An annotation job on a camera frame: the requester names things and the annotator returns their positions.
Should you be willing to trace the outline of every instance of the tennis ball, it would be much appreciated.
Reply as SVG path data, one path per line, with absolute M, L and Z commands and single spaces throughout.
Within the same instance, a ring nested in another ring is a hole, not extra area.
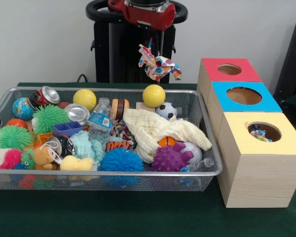
M 143 92 L 144 103 L 152 108 L 159 107 L 166 99 L 166 92 L 160 85 L 147 86 Z
M 92 110 L 97 103 L 97 97 L 92 90 L 80 89 L 74 94 L 74 103 L 83 105 L 88 110 Z

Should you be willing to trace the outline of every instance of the green table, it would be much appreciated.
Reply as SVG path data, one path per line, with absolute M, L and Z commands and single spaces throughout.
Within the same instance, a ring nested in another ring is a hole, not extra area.
M 20 83 L 19 86 L 42 84 Z M 143 88 L 141 84 L 51 86 Z M 193 84 L 165 88 L 195 89 Z M 296 193 L 288 208 L 227 209 L 216 178 L 206 191 L 0 191 L 0 237 L 296 237 Z

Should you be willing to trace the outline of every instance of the stacked boxes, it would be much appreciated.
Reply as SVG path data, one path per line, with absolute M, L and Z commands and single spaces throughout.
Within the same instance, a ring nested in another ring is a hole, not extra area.
M 202 59 L 197 90 L 222 155 L 226 207 L 287 207 L 296 189 L 296 131 L 249 61 Z M 253 137 L 253 125 L 272 142 Z

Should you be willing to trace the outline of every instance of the metal basket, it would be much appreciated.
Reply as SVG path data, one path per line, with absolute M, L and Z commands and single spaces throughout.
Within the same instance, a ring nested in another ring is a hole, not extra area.
M 18 98 L 30 97 L 38 87 L 16 87 L 0 99 L 0 127 L 13 118 L 12 105 Z M 61 101 L 72 102 L 76 88 L 55 88 Z M 131 108 L 142 102 L 141 89 L 91 89 L 97 98 L 128 99 Z M 199 126 L 213 147 L 203 158 L 213 158 L 215 165 L 206 172 L 107 172 L 42 171 L 0 169 L 0 189 L 19 190 L 125 190 L 125 191 L 204 191 L 213 176 L 222 170 L 203 98 L 193 90 L 166 90 L 166 100 L 176 105 L 178 117 Z

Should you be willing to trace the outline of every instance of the plastic bottle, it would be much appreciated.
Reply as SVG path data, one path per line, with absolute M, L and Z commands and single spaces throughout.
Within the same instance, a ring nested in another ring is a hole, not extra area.
M 111 128 L 111 113 L 110 100 L 108 98 L 100 98 L 98 105 L 88 119 L 89 139 L 96 139 L 100 142 L 108 140 Z
M 212 166 L 214 166 L 215 162 L 212 158 L 205 158 L 203 160 L 195 161 L 187 166 L 183 167 L 181 172 L 206 172 Z M 200 181 L 199 177 L 181 177 L 180 184 L 185 185 L 187 187 L 191 187 L 194 181 Z

